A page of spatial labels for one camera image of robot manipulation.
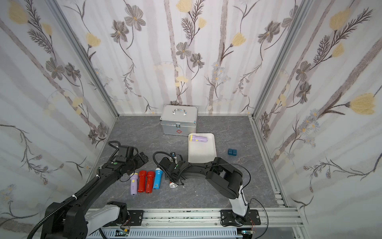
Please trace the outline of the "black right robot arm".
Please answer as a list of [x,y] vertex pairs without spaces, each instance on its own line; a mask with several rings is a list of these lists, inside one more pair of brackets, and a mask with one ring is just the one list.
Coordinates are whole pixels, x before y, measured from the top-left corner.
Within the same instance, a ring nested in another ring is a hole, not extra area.
[[183,185],[191,178],[205,179],[218,193],[229,199],[230,210],[220,211],[220,224],[223,227],[244,227],[261,225],[260,216],[250,208],[243,189],[249,183],[243,183],[243,173],[238,164],[231,164],[221,157],[207,163],[190,163],[169,153],[157,151],[153,161],[167,176],[171,183]]

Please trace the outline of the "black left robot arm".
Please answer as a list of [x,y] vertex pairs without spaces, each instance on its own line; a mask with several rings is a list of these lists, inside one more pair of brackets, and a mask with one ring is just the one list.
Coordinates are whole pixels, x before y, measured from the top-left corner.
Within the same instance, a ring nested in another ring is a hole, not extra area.
[[149,161],[148,156],[134,146],[121,145],[116,140],[107,144],[115,151],[96,176],[63,202],[48,206],[44,218],[27,236],[29,239],[32,239],[39,229],[42,229],[42,239],[86,238],[88,233],[92,232],[85,215],[95,200],[124,174],[135,173]]

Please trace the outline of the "white plastic tray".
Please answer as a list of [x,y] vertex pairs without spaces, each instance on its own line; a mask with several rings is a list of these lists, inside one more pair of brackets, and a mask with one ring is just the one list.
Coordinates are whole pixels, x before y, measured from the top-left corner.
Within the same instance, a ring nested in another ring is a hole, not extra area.
[[[190,141],[192,134],[205,136],[208,142]],[[190,163],[208,163],[214,161],[217,157],[215,137],[212,133],[191,133],[188,136],[188,162]]]

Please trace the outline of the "silver aluminium first aid case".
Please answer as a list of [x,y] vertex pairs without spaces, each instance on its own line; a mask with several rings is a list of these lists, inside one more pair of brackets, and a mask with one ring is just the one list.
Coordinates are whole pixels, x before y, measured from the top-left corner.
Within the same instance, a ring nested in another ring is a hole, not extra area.
[[165,105],[160,124],[164,134],[188,136],[197,132],[197,117],[195,106]]

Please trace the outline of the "dark teal small block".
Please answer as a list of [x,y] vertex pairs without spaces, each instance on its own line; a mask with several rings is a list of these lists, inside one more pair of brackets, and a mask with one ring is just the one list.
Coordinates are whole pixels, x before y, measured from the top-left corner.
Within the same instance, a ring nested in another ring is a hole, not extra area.
[[237,150],[229,148],[227,154],[230,156],[237,156]]

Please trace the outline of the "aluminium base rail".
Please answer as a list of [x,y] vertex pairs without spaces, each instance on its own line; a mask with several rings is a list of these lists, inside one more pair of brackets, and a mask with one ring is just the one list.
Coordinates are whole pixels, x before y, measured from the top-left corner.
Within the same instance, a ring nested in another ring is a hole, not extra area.
[[[109,226],[128,232],[137,228],[234,228],[242,239],[307,239],[308,233],[296,208],[255,208],[261,220],[259,226],[223,227],[220,224],[222,209],[144,209],[131,213],[126,225]],[[87,235],[88,239],[103,239],[102,229]]]

